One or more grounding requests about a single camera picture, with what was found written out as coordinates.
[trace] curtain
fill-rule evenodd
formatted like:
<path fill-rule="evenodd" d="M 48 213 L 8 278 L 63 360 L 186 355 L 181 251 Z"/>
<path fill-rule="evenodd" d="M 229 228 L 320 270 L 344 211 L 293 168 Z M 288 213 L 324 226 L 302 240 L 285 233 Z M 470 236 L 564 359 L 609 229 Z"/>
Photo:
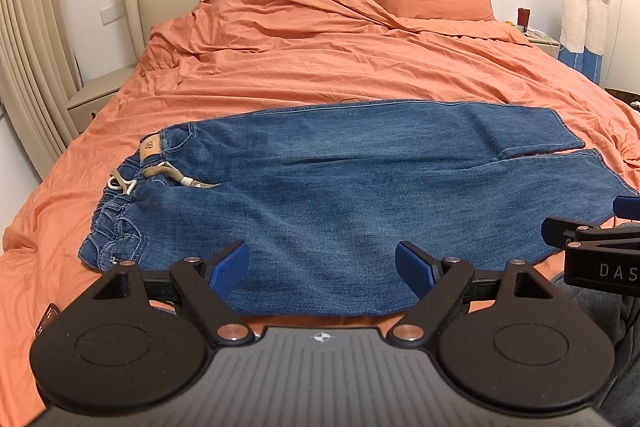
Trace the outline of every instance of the curtain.
<path fill-rule="evenodd" d="M 60 0 L 0 0 L 0 100 L 41 177 L 78 136 L 78 91 Z"/>

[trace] orange bedsheet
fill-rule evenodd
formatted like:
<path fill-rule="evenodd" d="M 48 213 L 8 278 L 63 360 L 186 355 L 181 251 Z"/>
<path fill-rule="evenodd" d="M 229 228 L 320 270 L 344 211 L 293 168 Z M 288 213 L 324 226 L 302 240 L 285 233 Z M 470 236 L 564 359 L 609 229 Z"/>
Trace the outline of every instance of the orange bedsheet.
<path fill-rule="evenodd" d="M 135 72 L 5 231 L 0 425 L 24 425 L 43 407 L 28 360 L 34 330 L 50 302 L 63 309 L 98 277 L 78 248 L 109 172 L 140 137 L 264 108 L 389 98 L 554 108 L 640 188 L 638 114 L 505 24 L 399 19 L 371 0 L 207 0 L 154 29 Z M 556 257 L 540 269 L 550 277 L 561 266 Z"/>

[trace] bedside table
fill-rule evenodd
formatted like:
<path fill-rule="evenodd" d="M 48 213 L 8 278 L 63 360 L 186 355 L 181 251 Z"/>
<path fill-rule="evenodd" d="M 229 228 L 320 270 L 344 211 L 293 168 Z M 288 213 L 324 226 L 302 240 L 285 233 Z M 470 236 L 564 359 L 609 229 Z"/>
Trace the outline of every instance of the bedside table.
<path fill-rule="evenodd" d="M 89 127 L 96 113 L 107 105 L 107 102 L 118 92 L 134 69 L 135 65 L 126 66 L 121 70 L 94 78 L 66 102 L 66 108 L 69 110 L 71 120 L 76 124 L 78 132 L 82 133 Z"/>
<path fill-rule="evenodd" d="M 547 55 L 558 59 L 558 54 L 560 53 L 560 42 L 552 39 L 551 37 L 540 37 L 534 33 L 525 34 L 524 36 L 529 42 L 531 42 L 531 44 L 535 44 Z"/>

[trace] red cup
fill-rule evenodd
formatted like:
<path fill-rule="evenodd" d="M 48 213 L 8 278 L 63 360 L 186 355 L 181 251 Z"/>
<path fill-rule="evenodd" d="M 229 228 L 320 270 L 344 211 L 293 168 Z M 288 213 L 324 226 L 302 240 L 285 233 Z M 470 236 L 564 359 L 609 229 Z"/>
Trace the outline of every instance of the red cup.
<path fill-rule="evenodd" d="M 523 32 L 527 31 L 527 27 L 529 26 L 529 16 L 531 15 L 531 10 L 526 8 L 518 8 L 518 26 L 522 26 L 524 29 Z"/>

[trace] white plush toy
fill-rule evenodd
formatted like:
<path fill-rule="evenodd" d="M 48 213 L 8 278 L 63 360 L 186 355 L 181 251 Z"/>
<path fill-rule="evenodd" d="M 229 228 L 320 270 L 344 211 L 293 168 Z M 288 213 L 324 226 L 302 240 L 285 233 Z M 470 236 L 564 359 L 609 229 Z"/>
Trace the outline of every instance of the white plush toy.
<path fill-rule="evenodd" d="M 589 0 L 582 74 L 595 84 L 600 83 L 602 55 L 607 43 L 609 2 L 610 0 Z"/>
<path fill-rule="evenodd" d="M 562 44 L 558 59 L 580 71 L 587 29 L 589 0 L 562 0 Z"/>

